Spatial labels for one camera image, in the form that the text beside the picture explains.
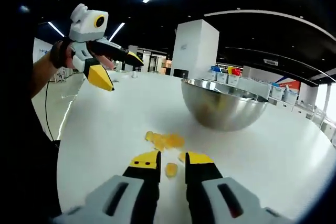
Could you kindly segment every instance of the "floor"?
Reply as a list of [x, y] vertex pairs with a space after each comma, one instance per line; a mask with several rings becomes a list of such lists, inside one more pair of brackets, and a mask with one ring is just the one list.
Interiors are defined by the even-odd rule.
[[[66, 79], [65, 82], [50, 82], [47, 96], [48, 124], [54, 140], [61, 140], [63, 126], [71, 104], [76, 98], [78, 90], [83, 83], [83, 74], [76, 73]], [[47, 136], [51, 139], [45, 115], [45, 86], [33, 99], [36, 114]]]

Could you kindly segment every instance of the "metal mixing bowl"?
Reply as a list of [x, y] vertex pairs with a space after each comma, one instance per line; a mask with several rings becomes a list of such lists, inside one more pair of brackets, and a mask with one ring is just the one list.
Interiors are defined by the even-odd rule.
[[254, 123], [264, 112], [267, 99], [218, 82], [182, 79], [183, 99], [203, 126], [237, 131]]

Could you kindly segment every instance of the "black cable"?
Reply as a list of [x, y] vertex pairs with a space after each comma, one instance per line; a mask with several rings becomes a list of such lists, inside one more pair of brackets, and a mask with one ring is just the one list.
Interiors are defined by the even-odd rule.
[[49, 80], [48, 83], [47, 83], [46, 99], [45, 99], [44, 107], [45, 107], [45, 112], [46, 112], [46, 121], [47, 121], [48, 130], [49, 130], [51, 139], [54, 141], [53, 135], [51, 134], [51, 130], [50, 130], [50, 128], [49, 128], [48, 116], [47, 116], [47, 95], [48, 95], [48, 87], [49, 87], [49, 83], [50, 83], [50, 80]]

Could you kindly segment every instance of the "white round table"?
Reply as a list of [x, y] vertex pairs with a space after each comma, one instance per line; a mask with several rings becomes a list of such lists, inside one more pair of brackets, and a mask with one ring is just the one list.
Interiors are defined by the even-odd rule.
[[[224, 177], [256, 194], [262, 207], [298, 219], [324, 190], [336, 151], [311, 121], [269, 104], [251, 126], [216, 132], [198, 124], [184, 104], [180, 78], [154, 73], [109, 72], [118, 78], [106, 92], [85, 81], [73, 102], [59, 150], [57, 185], [63, 211], [113, 175], [122, 175], [135, 156], [153, 150], [147, 131], [180, 133], [184, 151], [205, 153]], [[162, 153], [160, 199], [155, 223], [190, 223], [185, 168], [178, 150]], [[164, 168], [178, 164], [168, 179]]]

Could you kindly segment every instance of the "ceiling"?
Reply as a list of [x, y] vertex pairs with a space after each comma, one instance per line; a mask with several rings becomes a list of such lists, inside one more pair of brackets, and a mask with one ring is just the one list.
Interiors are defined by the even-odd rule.
[[[90, 9], [109, 12], [107, 37], [125, 23], [113, 42], [172, 55], [178, 24], [204, 19], [220, 31], [218, 62], [272, 71], [311, 86], [333, 81], [329, 77], [311, 78], [336, 68], [334, 0], [142, 1], [41, 0], [36, 37], [49, 43], [60, 40], [61, 36], [45, 22], [52, 21], [62, 33], [68, 34], [72, 10], [84, 3]], [[234, 12], [204, 16], [231, 10]], [[268, 65], [264, 59], [276, 60], [278, 66]]]

